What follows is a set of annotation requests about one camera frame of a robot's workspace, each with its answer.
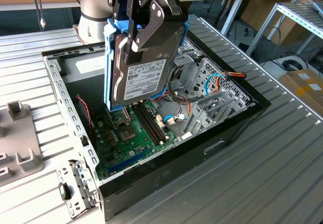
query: cable connector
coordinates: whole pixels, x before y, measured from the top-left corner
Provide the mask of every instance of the cable connector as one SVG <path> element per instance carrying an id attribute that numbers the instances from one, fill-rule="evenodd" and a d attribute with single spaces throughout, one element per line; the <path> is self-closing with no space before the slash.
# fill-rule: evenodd
<path id="1" fill-rule="evenodd" d="M 225 79 L 226 79 L 226 81 L 231 81 L 231 74 L 230 73 L 228 73 L 228 71 L 224 71 L 224 76 L 225 76 Z"/>
<path id="2" fill-rule="evenodd" d="M 242 79 L 245 80 L 247 78 L 247 74 L 245 72 L 242 72 L 242 74 L 243 74 Z"/>

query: green motherboard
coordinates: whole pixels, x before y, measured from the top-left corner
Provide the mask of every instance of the green motherboard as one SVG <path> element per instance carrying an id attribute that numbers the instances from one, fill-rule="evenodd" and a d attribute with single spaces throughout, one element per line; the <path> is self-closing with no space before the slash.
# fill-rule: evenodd
<path id="1" fill-rule="evenodd" d="M 158 126 L 158 113 L 151 101 L 141 103 L 140 113 L 135 107 L 127 106 L 126 112 L 105 112 L 92 117 L 92 143 L 96 146 L 95 151 L 99 158 L 96 171 L 100 180 L 163 151 L 178 141 L 167 126 Z M 159 135 L 163 134 L 164 141 L 156 140 L 156 137 L 150 134 L 152 127 L 155 127 L 154 132 L 159 130 Z"/>

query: cardboard box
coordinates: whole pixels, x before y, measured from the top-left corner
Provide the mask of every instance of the cardboard box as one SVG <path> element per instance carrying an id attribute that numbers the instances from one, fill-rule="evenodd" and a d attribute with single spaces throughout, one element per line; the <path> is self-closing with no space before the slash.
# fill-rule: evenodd
<path id="1" fill-rule="evenodd" d="M 315 72 L 311 69 L 287 72 L 279 82 L 323 116 L 323 79 Z"/>

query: aluminum extrusion table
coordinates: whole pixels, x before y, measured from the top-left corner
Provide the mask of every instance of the aluminum extrusion table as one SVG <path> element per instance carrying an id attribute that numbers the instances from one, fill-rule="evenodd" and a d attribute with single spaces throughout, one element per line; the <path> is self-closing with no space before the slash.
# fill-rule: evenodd
<path id="1" fill-rule="evenodd" d="M 255 36 L 253 42 L 249 46 L 246 52 L 247 55 L 251 55 L 252 52 L 255 50 L 256 46 L 261 40 L 263 33 L 265 32 L 266 28 L 270 25 L 277 12 L 281 12 L 282 15 L 274 27 L 279 28 L 283 20 L 286 17 L 288 17 L 312 33 L 311 36 L 298 49 L 297 54 L 300 54 L 315 36 L 318 36 L 321 39 L 323 39 L 323 18 L 318 13 L 318 11 L 316 11 L 312 7 L 312 4 L 310 2 L 275 4 L 272 11 L 269 13 L 267 19 L 265 20 L 262 27 Z M 271 40 L 275 33 L 276 29 L 273 28 L 267 39 Z"/>
<path id="2" fill-rule="evenodd" d="M 272 105 L 237 142 L 111 223 L 313 223 L 323 217 L 323 131 L 318 116 L 203 19 L 191 31 Z M 39 52 L 79 45 L 69 30 L 0 38 L 0 106 L 32 108 L 41 172 L 0 188 L 3 223 L 70 223 L 55 169 L 77 158 Z M 103 223 L 99 209 L 75 221 Z"/>

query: hard drive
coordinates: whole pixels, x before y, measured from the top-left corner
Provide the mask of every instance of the hard drive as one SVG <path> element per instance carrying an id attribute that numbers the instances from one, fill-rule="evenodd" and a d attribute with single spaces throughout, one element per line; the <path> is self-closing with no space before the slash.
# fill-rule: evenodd
<path id="1" fill-rule="evenodd" d="M 134 64 L 126 64 L 124 60 L 127 36 L 116 37 L 112 107 L 138 102 L 163 91 L 183 33 L 184 27 L 181 27 L 163 45 L 145 50 L 141 62 Z"/>

